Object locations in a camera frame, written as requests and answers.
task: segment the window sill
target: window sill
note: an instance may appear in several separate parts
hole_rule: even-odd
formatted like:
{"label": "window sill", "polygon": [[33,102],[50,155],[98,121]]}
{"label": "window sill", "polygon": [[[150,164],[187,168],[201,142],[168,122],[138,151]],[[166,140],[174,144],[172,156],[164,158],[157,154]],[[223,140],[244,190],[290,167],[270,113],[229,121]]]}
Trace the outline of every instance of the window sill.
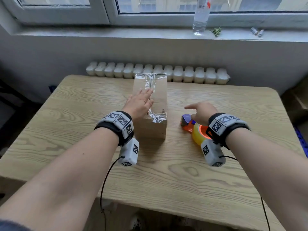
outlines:
{"label": "window sill", "polygon": [[155,38],[155,39],[190,39],[190,40],[240,40],[269,42],[308,42],[308,31],[300,30],[265,30],[262,37],[255,36],[250,29],[222,28],[219,37],[210,30],[195,36],[191,29],[160,28],[78,28],[78,27],[21,27],[12,35],[16,36],[55,36],[55,37],[100,37],[100,38]]}

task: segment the green plant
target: green plant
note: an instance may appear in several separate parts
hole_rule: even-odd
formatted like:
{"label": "green plant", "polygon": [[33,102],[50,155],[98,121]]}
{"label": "green plant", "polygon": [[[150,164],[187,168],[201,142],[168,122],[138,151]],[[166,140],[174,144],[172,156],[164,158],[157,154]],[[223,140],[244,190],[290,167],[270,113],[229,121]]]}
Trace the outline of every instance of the green plant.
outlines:
{"label": "green plant", "polygon": [[214,34],[215,37],[218,37],[221,33],[221,28],[214,28],[212,33]]}

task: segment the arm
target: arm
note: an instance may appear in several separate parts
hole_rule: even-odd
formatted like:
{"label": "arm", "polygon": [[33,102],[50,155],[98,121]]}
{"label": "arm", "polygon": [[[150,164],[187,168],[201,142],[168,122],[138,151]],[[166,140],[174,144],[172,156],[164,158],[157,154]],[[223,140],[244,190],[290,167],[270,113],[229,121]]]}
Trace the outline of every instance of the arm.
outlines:
{"label": "arm", "polygon": [[[210,103],[189,105],[192,119],[208,125],[218,113]],[[237,128],[226,144],[286,230],[308,230],[308,159],[245,128]]]}
{"label": "arm", "polygon": [[[152,92],[130,96],[122,110],[143,117]],[[0,207],[0,219],[32,230],[82,230],[118,143],[111,130],[94,130],[25,183]]]}

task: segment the blue sleeve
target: blue sleeve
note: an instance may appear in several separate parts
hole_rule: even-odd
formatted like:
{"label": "blue sleeve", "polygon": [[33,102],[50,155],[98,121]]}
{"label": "blue sleeve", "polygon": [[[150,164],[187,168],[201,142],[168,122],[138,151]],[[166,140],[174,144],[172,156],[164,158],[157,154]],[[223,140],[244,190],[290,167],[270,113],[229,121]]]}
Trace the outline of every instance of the blue sleeve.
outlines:
{"label": "blue sleeve", "polygon": [[31,229],[13,221],[0,220],[0,231],[31,231]]}

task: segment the hand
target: hand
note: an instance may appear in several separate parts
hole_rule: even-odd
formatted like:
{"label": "hand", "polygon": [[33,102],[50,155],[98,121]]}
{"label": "hand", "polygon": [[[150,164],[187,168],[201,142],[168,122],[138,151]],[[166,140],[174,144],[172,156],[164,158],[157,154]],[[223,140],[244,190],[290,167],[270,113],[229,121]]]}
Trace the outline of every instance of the hand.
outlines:
{"label": "hand", "polygon": [[218,113],[218,110],[208,102],[198,102],[187,105],[184,109],[196,109],[197,113],[192,114],[192,120],[196,121],[200,125],[207,126],[209,118]]}
{"label": "hand", "polygon": [[130,95],[122,108],[133,120],[144,117],[152,107],[154,100],[149,100],[153,89],[145,89],[138,92],[137,95]]}

